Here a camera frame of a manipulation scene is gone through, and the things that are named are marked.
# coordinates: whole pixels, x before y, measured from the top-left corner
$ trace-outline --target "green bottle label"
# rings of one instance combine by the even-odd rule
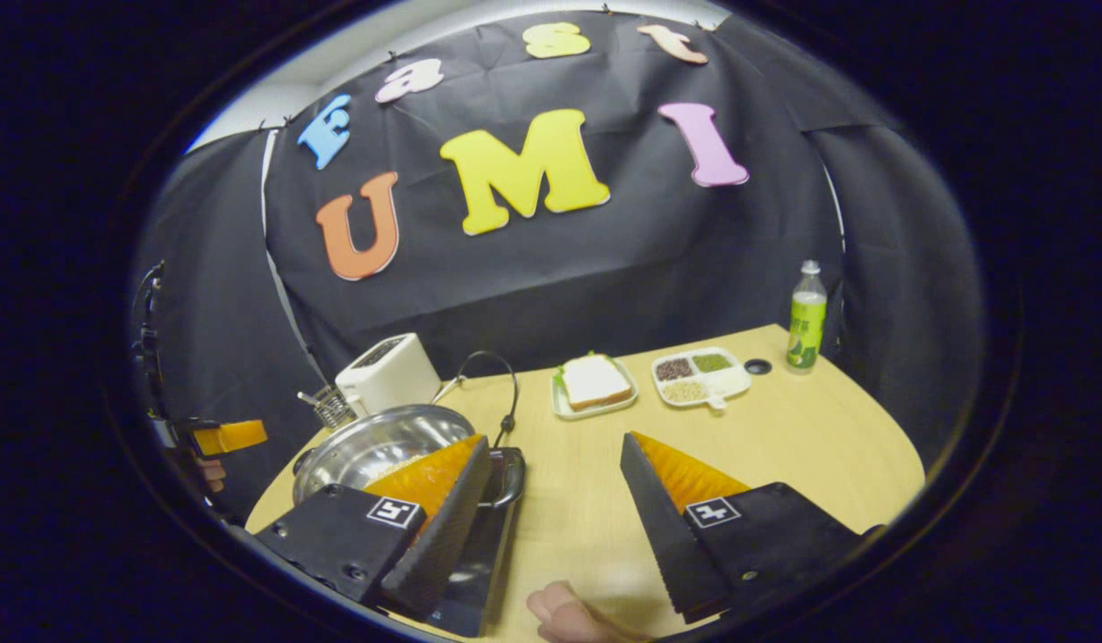
[[[785,356],[790,366],[811,368],[821,349],[821,330],[825,322],[825,300],[803,302],[793,298],[792,321],[789,325],[789,353]]]

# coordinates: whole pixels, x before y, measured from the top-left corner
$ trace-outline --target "human hand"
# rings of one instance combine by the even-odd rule
[[[222,468],[220,460],[203,460],[201,458],[195,458],[197,462],[197,468],[201,469],[201,475],[205,478],[205,484],[209,485],[210,491],[217,493],[225,489],[225,483],[222,479],[225,478],[225,469]]]
[[[539,637],[548,643],[633,643],[645,636],[620,630],[588,609],[566,581],[555,581],[527,598],[527,609],[539,619]]]

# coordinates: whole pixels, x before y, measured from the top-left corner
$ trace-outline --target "sandwich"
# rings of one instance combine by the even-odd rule
[[[568,404],[575,412],[593,406],[607,406],[629,399],[631,383],[605,354],[591,354],[568,361],[559,367],[555,382],[568,394]]]

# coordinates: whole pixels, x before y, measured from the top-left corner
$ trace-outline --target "pot handle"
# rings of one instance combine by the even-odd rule
[[[523,461],[523,452],[515,447],[499,448],[497,451],[503,458],[503,490],[496,500],[480,502],[480,507],[494,510],[506,507],[511,502],[519,500],[523,493],[523,479],[527,476],[527,462]]]
[[[298,471],[301,471],[301,465],[305,464],[305,460],[313,454],[313,451],[317,451],[315,448],[311,448],[309,451],[298,456],[298,459],[293,461],[293,475],[298,475]]]

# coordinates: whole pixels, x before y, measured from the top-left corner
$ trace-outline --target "white wall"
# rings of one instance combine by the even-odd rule
[[[346,25],[298,54],[263,77],[226,107],[197,136],[191,150],[231,133],[281,126],[323,94],[375,68],[388,51],[411,52],[442,37],[489,21],[536,12],[596,11],[596,0],[408,0],[391,4],[365,20]],[[730,12],[705,0],[607,1],[613,12],[660,17],[706,28],[722,23]]]

